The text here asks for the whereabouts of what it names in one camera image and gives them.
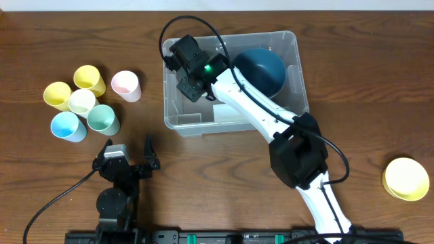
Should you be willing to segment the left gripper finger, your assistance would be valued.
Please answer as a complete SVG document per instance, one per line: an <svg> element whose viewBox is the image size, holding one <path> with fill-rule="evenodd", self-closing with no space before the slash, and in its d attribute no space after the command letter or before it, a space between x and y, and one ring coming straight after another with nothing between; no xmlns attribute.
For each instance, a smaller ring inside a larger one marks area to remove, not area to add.
<svg viewBox="0 0 434 244"><path fill-rule="evenodd" d="M161 169L159 157L153 149L149 134L146 136L144 143L144 160L152 170Z"/></svg>
<svg viewBox="0 0 434 244"><path fill-rule="evenodd" d="M106 159L104 156L105 150L107 149L108 146L112 146L112 145L113 145L113 141L111 139L108 139L104 144L102 150L97 154L96 158L92 162L92 169L94 171L100 171L104 167L104 164L106 163Z"/></svg>

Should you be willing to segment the green cup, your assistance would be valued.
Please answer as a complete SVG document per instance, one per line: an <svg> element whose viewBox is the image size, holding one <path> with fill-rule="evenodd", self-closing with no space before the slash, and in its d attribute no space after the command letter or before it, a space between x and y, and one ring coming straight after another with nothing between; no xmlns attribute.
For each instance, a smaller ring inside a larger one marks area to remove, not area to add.
<svg viewBox="0 0 434 244"><path fill-rule="evenodd" d="M120 130L120 122L115 111L105 104L99 104L91 109L87 116L87 124L92 130L106 136L113 136Z"/></svg>

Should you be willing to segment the cream cup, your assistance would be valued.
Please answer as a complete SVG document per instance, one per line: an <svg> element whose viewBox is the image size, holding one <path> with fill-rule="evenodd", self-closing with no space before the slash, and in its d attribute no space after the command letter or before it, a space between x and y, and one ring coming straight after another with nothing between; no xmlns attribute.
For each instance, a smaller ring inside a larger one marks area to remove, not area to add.
<svg viewBox="0 0 434 244"><path fill-rule="evenodd" d="M88 89L74 91L68 101L71 112L86 119L93 107L99 105L94 93Z"/></svg>

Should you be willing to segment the pink cup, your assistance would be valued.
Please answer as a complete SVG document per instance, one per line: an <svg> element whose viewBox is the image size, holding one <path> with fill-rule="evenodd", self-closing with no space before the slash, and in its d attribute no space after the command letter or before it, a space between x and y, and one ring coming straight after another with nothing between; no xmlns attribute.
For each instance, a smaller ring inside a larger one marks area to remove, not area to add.
<svg viewBox="0 0 434 244"><path fill-rule="evenodd" d="M129 70L116 73L111 79L111 87L127 102L137 102L142 95L138 76Z"/></svg>

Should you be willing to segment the yellow bowl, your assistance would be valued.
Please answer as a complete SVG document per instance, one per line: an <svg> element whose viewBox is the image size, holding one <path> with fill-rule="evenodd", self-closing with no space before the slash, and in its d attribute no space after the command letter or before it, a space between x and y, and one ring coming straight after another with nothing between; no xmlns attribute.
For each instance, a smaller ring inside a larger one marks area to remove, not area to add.
<svg viewBox="0 0 434 244"><path fill-rule="evenodd" d="M382 184L395 198L418 201L428 193L430 179L419 162L411 158L399 157L393 159L383 171Z"/></svg>

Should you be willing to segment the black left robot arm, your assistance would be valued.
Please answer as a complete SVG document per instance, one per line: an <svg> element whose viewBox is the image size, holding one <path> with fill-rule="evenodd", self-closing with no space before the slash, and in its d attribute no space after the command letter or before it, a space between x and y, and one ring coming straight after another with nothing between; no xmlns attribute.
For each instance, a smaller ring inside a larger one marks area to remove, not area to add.
<svg viewBox="0 0 434 244"><path fill-rule="evenodd" d="M96 201L99 227L106 230L127 230L136 221L139 181L151 178L153 171L161 168L149 136L144 141L142 158L141 163L131 165L127 146L113 144L108 139L93 160L92 168L102 178L113 183L113 187L102 191Z"/></svg>

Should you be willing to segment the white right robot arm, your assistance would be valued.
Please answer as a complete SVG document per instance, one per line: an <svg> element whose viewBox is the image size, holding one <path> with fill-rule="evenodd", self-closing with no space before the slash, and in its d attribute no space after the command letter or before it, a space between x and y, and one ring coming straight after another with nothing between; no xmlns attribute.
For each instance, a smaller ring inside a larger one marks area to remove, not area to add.
<svg viewBox="0 0 434 244"><path fill-rule="evenodd" d="M227 51L200 48L190 35L177 40L163 60L178 73L177 88L191 102L205 94L241 113L269 144L271 168L295 188L311 212L316 231L329 243L343 241L352 224L345 217L329 179L326 140L316 120L276 104L272 98L284 87L287 73L282 59L268 49L247 49L230 60Z"/></svg>

